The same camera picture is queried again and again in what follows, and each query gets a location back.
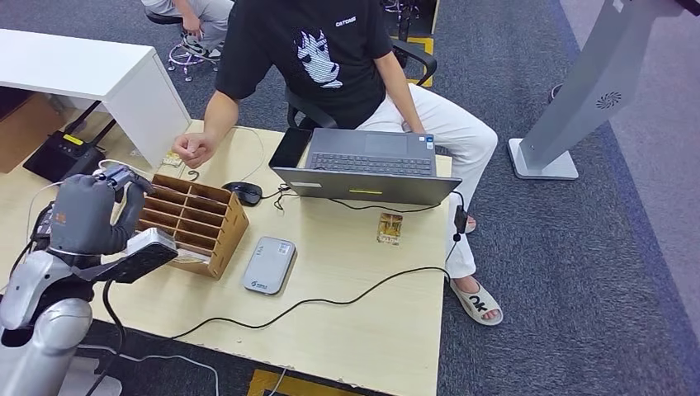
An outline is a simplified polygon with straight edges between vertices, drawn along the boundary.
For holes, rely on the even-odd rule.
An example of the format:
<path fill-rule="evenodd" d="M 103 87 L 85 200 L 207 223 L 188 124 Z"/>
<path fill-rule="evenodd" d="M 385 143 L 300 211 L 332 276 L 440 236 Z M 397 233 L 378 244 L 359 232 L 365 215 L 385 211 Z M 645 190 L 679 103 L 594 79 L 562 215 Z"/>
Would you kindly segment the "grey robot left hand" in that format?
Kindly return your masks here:
<path fill-rule="evenodd" d="M 49 249 L 70 255 L 111 255 L 135 232 L 151 182 L 124 165 L 76 174 L 59 187 Z"/>

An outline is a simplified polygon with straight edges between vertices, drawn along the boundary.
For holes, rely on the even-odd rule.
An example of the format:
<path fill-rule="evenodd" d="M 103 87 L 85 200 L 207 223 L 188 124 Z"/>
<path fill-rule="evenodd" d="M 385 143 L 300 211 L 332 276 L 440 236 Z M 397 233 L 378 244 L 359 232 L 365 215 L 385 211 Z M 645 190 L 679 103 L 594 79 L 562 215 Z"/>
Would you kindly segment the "person's right hand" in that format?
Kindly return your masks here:
<path fill-rule="evenodd" d="M 172 152 L 189 168 L 196 169 L 215 155 L 218 143 L 216 137 L 205 133 L 182 134 L 175 138 Z"/>

